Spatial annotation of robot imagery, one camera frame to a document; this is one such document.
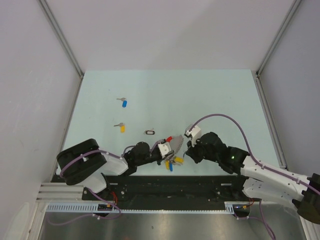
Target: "cable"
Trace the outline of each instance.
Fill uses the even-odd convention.
[[[247,139],[247,137],[246,137],[246,134],[245,134],[244,130],[243,130],[242,127],[239,125],[239,123],[237,123],[236,120],[234,120],[232,117],[230,117],[230,116],[228,116],[228,115],[221,114],[221,113],[209,114],[209,115],[207,115],[207,116],[204,116],[204,117],[200,118],[198,121],[196,121],[188,131],[191,132],[191,130],[192,130],[198,123],[200,123],[202,120],[207,119],[207,118],[210,118],[210,117],[216,117],[216,116],[224,117],[224,118],[227,118],[227,119],[231,120],[231,121],[239,128],[239,130],[240,130],[240,132],[241,132],[241,134],[242,134],[242,136],[243,136],[243,138],[244,138],[245,145],[246,145],[246,147],[247,147],[247,149],[248,149],[248,152],[249,152],[252,160],[253,160],[259,167],[262,167],[262,166],[263,166],[262,163],[260,163],[260,162],[255,158],[255,156],[253,155],[253,153],[252,153],[252,151],[251,151],[251,148],[250,148],[250,146],[249,146],[249,142],[248,142],[248,139]],[[288,178],[288,179],[290,179],[290,180],[292,180],[292,181],[295,181],[297,184],[302,184],[303,186],[311,189],[312,191],[314,191],[315,193],[317,193],[318,195],[320,195],[320,191],[318,191],[317,189],[315,189],[313,186],[310,186],[309,184],[307,184],[307,183],[305,183],[305,182],[303,182],[303,181],[300,181],[300,180],[299,180],[298,178],[296,178],[296,177],[293,177],[293,176],[291,176],[291,175],[285,174],[285,173],[283,173],[283,172],[281,172],[281,171],[278,171],[278,170],[273,169],[273,168],[268,167],[268,166],[264,166],[264,169],[267,169],[267,170],[269,170],[269,171],[271,171],[271,172],[273,172],[273,173],[276,173],[276,174],[279,174],[279,175],[281,175],[281,176],[284,176],[284,177],[286,177],[286,178]]]
[[[85,218],[85,217],[89,217],[89,216],[95,216],[95,214],[91,214],[91,213],[89,213],[89,214],[84,214],[84,215],[78,216],[78,217],[76,217],[76,218],[74,218],[74,219],[72,219],[72,220],[69,220],[69,221],[66,221],[66,222],[62,222],[62,223],[54,223],[54,222],[52,222],[52,221],[50,220],[50,218],[49,218],[49,216],[48,216],[48,217],[46,218],[46,221],[47,221],[50,225],[52,225],[52,226],[64,226],[64,225],[71,224],[71,223],[73,223],[73,222],[75,222],[75,221],[77,221],[77,220],[79,220],[79,219],[82,219],[82,218]]]
[[[268,227],[268,224],[267,224],[267,222],[266,222],[265,215],[264,215],[264,213],[263,213],[263,211],[262,211],[262,204],[261,204],[261,203],[262,203],[262,200],[259,201],[259,210],[260,210],[262,222],[263,222],[263,224],[264,224],[264,226],[265,226],[265,228],[266,228],[269,236],[270,236],[272,239],[275,239],[275,238],[276,238],[275,233],[271,230],[271,228]]]
[[[129,149],[129,148],[133,148],[133,147],[135,147],[136,145],[130,145],[130,146],[127,146],[124,150],[123,150],[123,153],[122,153],[122,155],[121,156],[124,156],[125,155],[125,153],[126,153],[126,151],[127,151],[127,149]]]
[[[76,163],[77,161],[85,158],[86,156],[89,156],[89,155],[91,155],[91,154],[96,154],[96,153],[107,154],[107,155],[110,155],[110,156],[112,156],[112,157],[114,157],[114,158],[117,158],[117,159],[120,159],[120,160],[122,159],[121,156],[115,155],[115,154],[110,153],[110,152],[107,152],[107,151],[105,151],[105,150],[97,149],[97,150],[88,151],[88,152],[86,152],[86,153],[84,153],[84,154],[76,157],[75,159],[73,159],[72,161],[70,161],[67,165],[65,165],[64,168],[63,168],[63,169],[61,170],[61,172],[60,172],[60,177],[61,177],[61,178],[64,177],[64,174],[63,174],[63,173],[64,173],[72,164],[74,164],[74,163]],[[117,209],[117,210],[119,211],[119,213],[118,213],[116,216],[112,216],[112,217],[100,216],[100,215],[96,215],[96,214],[94,214],[94,213],[93,213],[93,216],[97,216],[98,219],[116,219],[116,218],[120,217],[120,215],[122,214],[122,212],[121,212],[120,208],[119,208],[116,204],[114,204],[114,203],[112,203],[112,202],[109,202],[109,201],[107,201],[107,200],[99,197],[99,196],[98,196],[96,193],[94,193],[90,188],[88,188],[88,190],[89,190],[89,192],[90,192],[95,198],[99,199],[100,201],[102,201],[102,202],[104,202],[104,203],[106,203],[106,204],[109,204],[110,206],[113,206],[115,209]],[[118,203],[118,198],[117,198],[117,196],[116,196],[115,193],[114,193],[113,197],[116,198],[116,203]],[[81,215],[81,216],[79,216],[79,217],[76,217],[76,218],[74,218],[74,219],[72,219],[72,220],[70,220],[70,221],[63,222],[63,223],[53,223],[53,222],[50,221],[49,218],[47,218],[47,221],[48,221],[48,223],[50,223],[51,225],[54,225],[54,226],[63,226],[63,225],[67,225],[67,224],[73,223],[74,221],[76,221],[76,220],[78,220],[78,219],[81,219],[81,218],[84,218],[84,217],[88,217],[88,216],[92,216],[92,214],[84,214],[84,215]]]
[[[160,139],[158,141],[155,142],[155,144],[153,144],[151,150],[150,150],[150,153],[152,153],[154,151],[154,149],[156,148],[156,146],[161,143],[163,141],[163,139]]]
[[[115,199],[115,204],[117,204],[117,203],[118,203],[118,197],[117,197],[117,195],[115,194],[114,191],[112,191],[111,194],[113,195],[113,199]]]
[[[248,220],[248,219],[254,219],[254,220],[258,220],[262,223],[264,223],[264,221],[258,217],[255,216],[244,216],[244,217],[238,217],[236,213],[234,213],[234,216],[236,217],[237,220]],[[271,229],[271,227],[266,223],[265,228],[267,229],[268,234],[270,235],[270,237],[272,238],[272,240],[276,240],[276,235],[274,233],[274,231]]]
[[[86,153],[84,153],[84,154],[76,157],[76,158],[73,159],[71,162],[69,162],[67,165],[65,165],[64,168],[62,168],[62,170],[61,170],[61,172],[60,172],[60,177],[61,177],[61,178],[64,178],[64,172],[65,172],[72,164],[74,164],[74,163],[76,163],[77,161],[85,158],[86,156],[89,156],[89,155],[91,155],[91,154],[97,154],[97,153],[107,154],[107,155],[110,155],[111,157],[114,157],[114,158],[120,159],[120,160],[122,159],[121,156],[115,155],[115,154],[113,154],[113,153],[111,153],[111,152],[107,152],[107,151],[105,151],[105,150],[97,149],[97,150],[93,150],[93,151],[88,151],[88,152],[86,152]]]
[[[105,202],[106,204],[111,205],[112,207],[114,207],[115,209],[117,209],[117,210],[119,211],[119,213],[118,213],[117,215],[115,215],[115,216],[112,216],[112,217],[100,216],[100,218],[102,218],[102,219],[116,219],[116,218],[120,217],[120,215],[121,215],[122,213],[121,213],[120,208],[119,208],[117,205],[115,205],[114,203],[109,202],[109,201],[104,200],[103,198],[99,197],[99,196],[98,196],[96,193],[94,193],[91,189],[88,188],[88,190],[89,190],[89,192],[90,192],[93,196],[95,196],[97,199],[99,199],[99,200],[102,201],[102,202]]]
[[[252,203],[249,205],[249,207],[251,207],[255,203],[255,200],[253,198],[250,198],[250,201],[252,201]]]

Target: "white plastic housing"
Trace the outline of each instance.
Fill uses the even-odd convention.
[[[128,164],[124,158],[118,159],[110,155],[105,155],[106,163],[96,170],[93,174],[80,182],[83,185],[91,189],[94,193],[99,193],[107,187],[107,183],[102,176],[104,175],[121,175],[128,169]]]
[[[158,144],[158,148],[160,150],[162,158],[164,158],[166,155],[168,155],[168,153],[171,152],[171,146],[169,142]]]
[[[283,169],[274,167],[272,165],[265,164],[262,161],[259,161],[259,162],[262,163],[264,166],[268,166],[269,168],[275,169],[279,172],[298,178],[299,180],[305,182],[306,184],[309,184],[310,182],[309,180],[307,180],[307,176],[305,175],[292,173],[287,170],[283,170]],[[304,197],[302,195],[302,191],[307,190],[306,186],[303,186],[302,184],[298,184],[295,181],[285,176],[279,175],[275,172],[269,171],[265,168],[258,166],[250,156],[247,156],[245,158],[245,160],[243,161],[243,165],[244,167],[241,168],[241,175],[260,180],[268,184],[269,186],[273,187],[274,189],[282,190],[287,194],[289,194],[293,199],[296,199],[298,201],[301,201],[302,198]]]
[[[292,203],[293,197],[287,193],[286,189],[275,188],[266,182],[262,182],[250,177],[245,181],[242,191],[248,198],[263,199],[264,201],[269,201],[291,209],[296,209],[295,205]]]
[[[198,127],[198,125],[195,125],[194,128],[189,131],[189,129],[192,127],[192,124],[188,126],[185,130],[185,135],[187,137],[191,136],[191,145],[194,147],[197,144],[197,139],[201,138],[202,133],[201,133],[201,128]]]

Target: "black key tag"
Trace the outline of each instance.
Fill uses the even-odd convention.
[[[146,130],[146,131],[144,131],[144,134],[147,134],[147,135],[155,135],[156,132],[153,131],[153,130]]]

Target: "yellow key tag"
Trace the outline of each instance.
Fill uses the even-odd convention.
[[[174,161],[177,162],[177,163],[181,163],[182,164],[184,162],[184,159],[181,158],[181,157],[176,156]]]
[[[166,168],[167,170],[169,170],[169,169],[170,169],[169,161],[165,161],[165,168]]]

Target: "key tag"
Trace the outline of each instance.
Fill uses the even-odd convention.
[[[122,107],[125,108],[127,106],[127,99],[125,97],[117,98],[117,100],[122,101]]]
[[[114,125],[114,127],[120,127],[120,132],[123,134],[126,131],[126,125],[123,122],[120,122],[117,125]]]
[[[155,135],[156,132],[155,132],[154,129],[152,128],[151,130],[145,130],[145,131],[144,131],[144,134],[146,134],[146,135]]]

